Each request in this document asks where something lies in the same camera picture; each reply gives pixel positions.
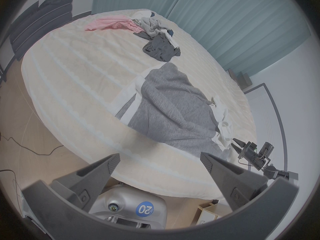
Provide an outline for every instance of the white garment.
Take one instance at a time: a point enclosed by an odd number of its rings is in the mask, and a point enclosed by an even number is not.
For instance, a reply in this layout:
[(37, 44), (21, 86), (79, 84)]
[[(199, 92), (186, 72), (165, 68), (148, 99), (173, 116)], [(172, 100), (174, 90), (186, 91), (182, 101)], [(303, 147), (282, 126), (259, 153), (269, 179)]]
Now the white garment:
[(174, 49), (179, 47), (177, 42), (174, 41), (172, 36), (168, 33), (168, 31), (165, 28), (162, 28), (160, 31), (165, 34), (166, 38), (168, 39), (169, 43), (173, 45)]
[(130, 18), (132, 20), (138, 20), (141, 22), (142, 17), (150, 18), (152, 14), (152, 11), (150, 10), (139, 10), (136, 13), (134, 13)]
[(228, 150), (230, 149), (233, 136), (232, 123), (228, 119), (228, 109), (221, 103), (218, 95), (213, 99), (213, 101), (214, 104), (211, 104), (210, 107), (213, 111), (214, 118), (218, 122), (218, 129), (220, 132), (216, 132), (212, 141), (217, 143), (222, 151)]

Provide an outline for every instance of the number 20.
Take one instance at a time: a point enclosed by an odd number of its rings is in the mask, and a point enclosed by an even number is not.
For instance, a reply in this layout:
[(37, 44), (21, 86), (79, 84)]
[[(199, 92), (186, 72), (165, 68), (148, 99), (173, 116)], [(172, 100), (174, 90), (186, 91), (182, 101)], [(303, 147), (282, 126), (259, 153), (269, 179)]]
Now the number 20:
[(139, 208), (139, 210), (138, 210), (138, 212), (140, 213), (140, 214), (146, 214), (146, 215), (148, 215), (148, 214), (150, 214), (150, 210), (152, 209), (152, 206), (145, 206), (145, 205), (142, 205), (142, 206), (140, 206), (140, 208)]

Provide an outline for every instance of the gray knit garment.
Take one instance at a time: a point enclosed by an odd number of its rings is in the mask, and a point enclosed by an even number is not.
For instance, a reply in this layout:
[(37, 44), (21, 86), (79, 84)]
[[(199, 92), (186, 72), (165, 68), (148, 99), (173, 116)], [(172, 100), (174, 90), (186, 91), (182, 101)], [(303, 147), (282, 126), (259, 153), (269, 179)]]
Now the gray knit garment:
[[(142, 100), (128, 126), (148, 138), (166, 143), (197, 157), (207, 152), (226, 159), (230, 150), (222, 152), (211, 140), (218, 130), (211, 101), (192, 86), (186, 74), (173, 63), (153, 69), (141, 87)], [(116, 115), (121, 119), (134, 101), (133, 97)]]

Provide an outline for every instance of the light gray garment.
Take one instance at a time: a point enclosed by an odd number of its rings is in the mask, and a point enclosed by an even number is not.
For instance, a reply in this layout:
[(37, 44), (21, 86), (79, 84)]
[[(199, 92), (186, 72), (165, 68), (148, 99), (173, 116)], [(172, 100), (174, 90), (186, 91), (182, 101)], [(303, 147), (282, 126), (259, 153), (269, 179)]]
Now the light gray garment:
[(166, 36), (161, 33), (150, 37), (146, 32), (133, 33), (136, 36), (150, 40), (143, 48), (143, 52), (161, 62), (169, 62), (173, 56), (180, 56), (180, 48), (174, 49)]
[[(172, 63), (153, 69), (141, 87), (142, 99), (128, 126), (157, 142), (166, 143), (197, 157), (207, 152), (226, 159), (211, 140), (218, 131), (205, 95), (189, 82)], [(132, 98), (116, 115), (121, 118), (134, 101)]]
[(151, 37), (155, 37), (157, 34), (162, 33), (160, 31), (161, 29), (170, 30), (170, 28), (168, 28), (166, 24), (163, 24), (156, 16), (151, 18), (142, 17), (141, 26)]

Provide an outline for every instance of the curtain fold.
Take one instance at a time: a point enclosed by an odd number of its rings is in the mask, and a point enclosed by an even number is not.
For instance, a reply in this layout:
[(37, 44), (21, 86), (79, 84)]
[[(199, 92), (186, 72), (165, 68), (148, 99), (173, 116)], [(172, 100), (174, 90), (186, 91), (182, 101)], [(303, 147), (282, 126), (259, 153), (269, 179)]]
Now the curtain fold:
[(225, 69), (256, 74), (310, 31), (293, 0), (94, 0), (92, 13), (146, 8), (175, 22)]

